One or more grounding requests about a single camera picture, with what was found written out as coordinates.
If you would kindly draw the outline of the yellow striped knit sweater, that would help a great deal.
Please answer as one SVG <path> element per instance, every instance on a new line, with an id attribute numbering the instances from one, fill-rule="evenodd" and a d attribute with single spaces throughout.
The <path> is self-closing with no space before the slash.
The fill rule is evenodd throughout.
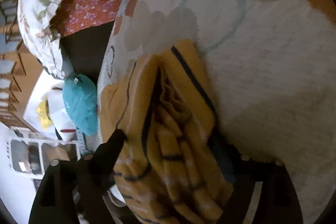
<path id="1" fill-rule="evenodd" d="M 215 223 L 233 185 L 207 141 L 215 128 L 210 85 L 189 40 L 139 57 L 101 93 L 104 141 L 126 136 L 114 179 L 142 223 Z"/>

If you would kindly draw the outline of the white window-front cabinet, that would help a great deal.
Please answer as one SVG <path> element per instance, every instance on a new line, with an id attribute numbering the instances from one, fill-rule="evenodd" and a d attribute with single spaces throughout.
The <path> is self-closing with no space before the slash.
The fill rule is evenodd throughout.
<path id="1" fill-rule="evenodd" d="M 52 161 L 77 161 L 81 143 L 76 139 L 47 139 L 25 128 L 14 127 L 14 136 L 6 141 L 6 156 L 11 170 L 33 182 L 35 190 L 41 184 Z"/>

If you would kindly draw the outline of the white and yellow bag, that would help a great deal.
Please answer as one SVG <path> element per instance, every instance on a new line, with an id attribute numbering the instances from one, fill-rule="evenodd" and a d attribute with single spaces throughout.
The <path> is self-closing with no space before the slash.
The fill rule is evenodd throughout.
<path id="1" fill-rule="evenodd" d="M 42 71 L 27 103 L 23 119 L 46 138 L 75 140 L 77 127 L 63 102 L 63 80 Z"/>

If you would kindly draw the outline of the teal pillow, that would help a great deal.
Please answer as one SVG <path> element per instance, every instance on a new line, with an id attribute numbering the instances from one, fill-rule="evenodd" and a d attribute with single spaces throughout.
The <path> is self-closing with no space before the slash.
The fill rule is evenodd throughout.
<path id="1" fill-rule="evenodd" d="M 97 89 L 85 75 L 65 79 L 63 102 L 66 112 L 75 126 L 84 134 L 97 134 Z"/>

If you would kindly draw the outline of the grey folded garment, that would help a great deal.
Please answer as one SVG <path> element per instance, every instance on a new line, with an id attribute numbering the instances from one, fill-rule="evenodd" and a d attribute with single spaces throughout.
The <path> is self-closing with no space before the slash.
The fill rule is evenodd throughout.
<path id="1" fill-rule="evenodd" d="M 65 49 L 63 47 L 60 47 L 62 58 L 63 58 L 63 65 L 62 70 L 65 74 L 65 78 L 71 78 L 76 76 L 76 71 L 74 69 L 74 66 L 72 65 Z"/>

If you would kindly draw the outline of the wooden chair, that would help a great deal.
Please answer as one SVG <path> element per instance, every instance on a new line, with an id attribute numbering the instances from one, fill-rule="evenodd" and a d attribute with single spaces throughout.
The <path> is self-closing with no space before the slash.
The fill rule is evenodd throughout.
<path id="1" fill-rule="evenodd" d="M 36 129 L 23 119 L 42 67 L 23 42 L 18 0 L 1 0 L 1 122 L 13 130 Z"/>

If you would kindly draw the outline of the white heart-patterned quilted blanket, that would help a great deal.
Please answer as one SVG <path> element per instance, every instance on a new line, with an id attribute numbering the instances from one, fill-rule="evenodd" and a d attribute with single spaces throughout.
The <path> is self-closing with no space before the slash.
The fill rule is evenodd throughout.
<path id="1" fill-rule="evenodd" d="M 281 159 L 314 223 L 335 192 L 333 0 L 122 0 L 98 90 L 184 38 L 204 60 L 228 137 Z"/>

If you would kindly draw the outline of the white floral ruffled fabric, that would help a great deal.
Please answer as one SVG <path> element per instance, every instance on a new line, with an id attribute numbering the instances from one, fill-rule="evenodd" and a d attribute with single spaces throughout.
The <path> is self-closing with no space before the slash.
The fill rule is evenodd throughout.
<path id="1" fill-rule="evenodd" d="M 51 20 L 62 0 L 18 0 L 17 20 L 23 42 L 55 79 L 64 79 L 60 34 Z"/>

